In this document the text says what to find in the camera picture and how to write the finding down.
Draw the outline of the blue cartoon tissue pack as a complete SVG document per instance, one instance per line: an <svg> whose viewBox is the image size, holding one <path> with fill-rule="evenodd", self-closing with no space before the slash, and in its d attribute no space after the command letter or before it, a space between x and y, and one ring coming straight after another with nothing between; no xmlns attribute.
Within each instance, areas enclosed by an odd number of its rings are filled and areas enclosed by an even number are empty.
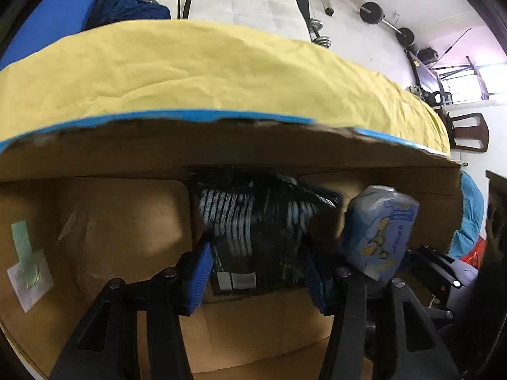
<svg viewBox="0 0 507 380"><path fill-rule="evenodd" d="M340 250L357 270L387 283L401 265L418 213L411 196L372 185L348 204Z"/></svg>

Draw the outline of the black snack bag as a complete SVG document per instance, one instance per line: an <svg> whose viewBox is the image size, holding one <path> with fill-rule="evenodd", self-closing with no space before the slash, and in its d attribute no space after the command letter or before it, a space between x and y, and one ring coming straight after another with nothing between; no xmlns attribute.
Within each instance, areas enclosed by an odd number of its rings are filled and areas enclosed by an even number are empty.
<svg viewBox="0 0 507 380"><path fill-rule="evenodd" d="M216 169L188 180L212 236L214 295L301 287L308 255L333 242L342 193L288 176Z"/></svg>

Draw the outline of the red floral snack bag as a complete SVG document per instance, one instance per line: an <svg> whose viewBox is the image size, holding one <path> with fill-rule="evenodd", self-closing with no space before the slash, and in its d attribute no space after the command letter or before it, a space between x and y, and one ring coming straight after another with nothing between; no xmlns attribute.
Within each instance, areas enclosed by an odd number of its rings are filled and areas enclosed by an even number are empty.
<svg viewBox="0 0 507 380"><path fill-rule="evenodd" d="M476 269L480 269L484 260L485 249L486 240L483 237L479 236L477 243L475 246L473 246L473 249L471 249L467 255L464 255L461 258L461 261L473 266Z"/></svg>

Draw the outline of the cardboard milk carton box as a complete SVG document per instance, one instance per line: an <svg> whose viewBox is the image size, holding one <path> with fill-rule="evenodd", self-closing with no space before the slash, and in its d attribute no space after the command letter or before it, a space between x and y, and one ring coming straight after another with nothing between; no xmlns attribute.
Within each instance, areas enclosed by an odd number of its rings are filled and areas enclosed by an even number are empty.
<svg viewBox="0 0 507 380"><path fill-rule="evenodd" d="M342 259L355 270L340 250L350 200L372 185L411 196L419 213L393 278L415 296L407 253L427 245L449 256L461 228L456 161L358 128L140 117L37 131L1 145L1 329L13 355L52 379L109 281L147 281L186 252L211 247L188 180L216 169L273 173L342 193L335 238L308 263ZM209 278L201 305L180 319L190 379L321 379L333 319L315 307L307 267L303 286L254 295L216 296ZM153 379L143 311L138 358L139 379Z"/></svg>

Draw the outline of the dark wooden chair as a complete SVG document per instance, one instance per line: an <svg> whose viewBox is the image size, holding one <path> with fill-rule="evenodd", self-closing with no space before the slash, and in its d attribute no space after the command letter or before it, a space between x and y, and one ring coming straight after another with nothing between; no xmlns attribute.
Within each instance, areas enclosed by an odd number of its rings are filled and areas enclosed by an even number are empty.
<svg viewBox="0 0 507 380"><path fill-rule="evenodd" d="M455 150L465 152L473 152L484 154L488 151L490 133L487 122L484 116L479 112L464 114L460 116L451 117L449 113L445 116L446 128L448 129L448 136L450 147ZM475 125L456 126L457 122L462 122L467 119L473 119ZM467 145L458 144L457 141L470 140L480 143L479 147L472 147Z"/></svg>

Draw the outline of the black barbell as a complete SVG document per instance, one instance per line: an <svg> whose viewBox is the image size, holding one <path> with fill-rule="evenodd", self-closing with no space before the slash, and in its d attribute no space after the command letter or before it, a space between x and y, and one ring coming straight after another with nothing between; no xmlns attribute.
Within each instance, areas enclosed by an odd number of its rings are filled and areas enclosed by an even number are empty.
<svg viewBox="0 0 507 380"><path fill-rule="evenodd" d="M385 19L384 10L375 2L363 3L359 8L359 15L363 22L369 25L384 24L395 32L395 37L404 48L408 49L415 43L413 31L409 28L397 28Z"/></svg>

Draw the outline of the yellow bed sheet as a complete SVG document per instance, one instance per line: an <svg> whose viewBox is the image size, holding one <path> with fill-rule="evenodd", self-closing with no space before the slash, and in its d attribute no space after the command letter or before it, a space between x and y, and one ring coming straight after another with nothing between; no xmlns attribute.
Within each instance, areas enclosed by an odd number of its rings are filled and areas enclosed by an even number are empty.
<svg viewBox="0 0 507 380"><path fill-rule="evenodd" d="M1 72L1 144L129 118L358 128L441 154L442 120L386 76L302 40L196 21L118 22L62 38Z"/></svg>

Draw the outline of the blue mat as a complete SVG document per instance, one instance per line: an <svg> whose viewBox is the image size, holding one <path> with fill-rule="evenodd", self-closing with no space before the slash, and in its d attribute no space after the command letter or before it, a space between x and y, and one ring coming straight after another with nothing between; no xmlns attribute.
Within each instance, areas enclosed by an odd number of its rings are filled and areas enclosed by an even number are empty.
<svg viewBox="0 0 507 380"><path fill-rule="evenodd" d="M26 19L1 58L1 70L82 31L95 0L43 0Z"/></svg>

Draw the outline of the dark blue knitted cloth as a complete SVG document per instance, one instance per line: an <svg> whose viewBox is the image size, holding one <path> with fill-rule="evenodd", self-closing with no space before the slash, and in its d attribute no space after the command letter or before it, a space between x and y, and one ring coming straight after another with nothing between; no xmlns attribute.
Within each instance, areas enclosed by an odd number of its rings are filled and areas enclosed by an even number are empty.
<svg viewBox="0 0 507 380"><path fill-rule="evenodd" d="M133 20L170 20L170 9L155 0L94 0L83 31L116 22Z"/></svg>

